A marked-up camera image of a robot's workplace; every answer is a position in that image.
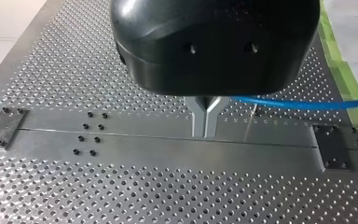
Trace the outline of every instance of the metal plate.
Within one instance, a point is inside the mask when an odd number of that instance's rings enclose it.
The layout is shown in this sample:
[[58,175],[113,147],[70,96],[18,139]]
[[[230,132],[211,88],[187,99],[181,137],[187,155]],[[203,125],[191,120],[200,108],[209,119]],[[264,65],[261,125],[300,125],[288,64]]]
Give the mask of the metal plate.
[[72,138],[20,131],[0,153],[0,223],[358,223],[358,175],[323,174],[316,148]]
[[6,149],[27,114],[23,108],[4,107],[0,111],[0,148]]

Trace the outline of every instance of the metal bracket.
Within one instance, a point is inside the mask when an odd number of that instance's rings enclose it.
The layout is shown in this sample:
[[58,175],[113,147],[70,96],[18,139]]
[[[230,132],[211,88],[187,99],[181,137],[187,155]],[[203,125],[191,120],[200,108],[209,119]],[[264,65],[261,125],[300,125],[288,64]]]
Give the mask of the metal bracket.
[[2,108],[0,111],[0,149],[7,149],[7,146],[27,112],[28,111],[24,108]]
[[184,97],[192,112],[193,137],[212,138],[216,135],[217,117],[228,105],[229,97],[217,96],[208,102],[207,97]]

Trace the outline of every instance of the black screw head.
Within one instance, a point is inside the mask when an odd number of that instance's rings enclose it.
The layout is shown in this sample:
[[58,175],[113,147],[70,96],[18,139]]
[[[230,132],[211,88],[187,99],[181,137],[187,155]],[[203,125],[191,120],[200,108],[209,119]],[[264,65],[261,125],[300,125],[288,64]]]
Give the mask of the black screw head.
[[6,144],[4,140],[0,140],[0,146],[3,147]]
[[80,154],[80,151],[79,151],[79,149],[75,148],[75,149],[74,149],[74,154],[75,154],[75,155],[78,155],[78,154]]

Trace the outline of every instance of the white floor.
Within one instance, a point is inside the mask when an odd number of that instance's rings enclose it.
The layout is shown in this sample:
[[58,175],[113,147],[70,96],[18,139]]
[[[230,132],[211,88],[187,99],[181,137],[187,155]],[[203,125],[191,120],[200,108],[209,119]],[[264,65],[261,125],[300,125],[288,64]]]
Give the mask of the white floor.
[[0,63],[46,0],[0,0]]

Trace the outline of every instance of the green tape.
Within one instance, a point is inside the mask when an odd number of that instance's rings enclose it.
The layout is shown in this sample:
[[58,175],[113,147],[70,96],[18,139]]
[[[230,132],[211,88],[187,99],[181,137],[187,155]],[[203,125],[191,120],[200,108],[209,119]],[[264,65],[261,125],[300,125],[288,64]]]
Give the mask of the green tape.
[[[321,18],[318,30],[324,49],[324,57],[330,67],[342,99],[345,101],[357,100],[358,83],[350,66],[342,59],[323,0],[321,0]],[[348,114],[352,125],[358,128],[358,108],[348,110]]]

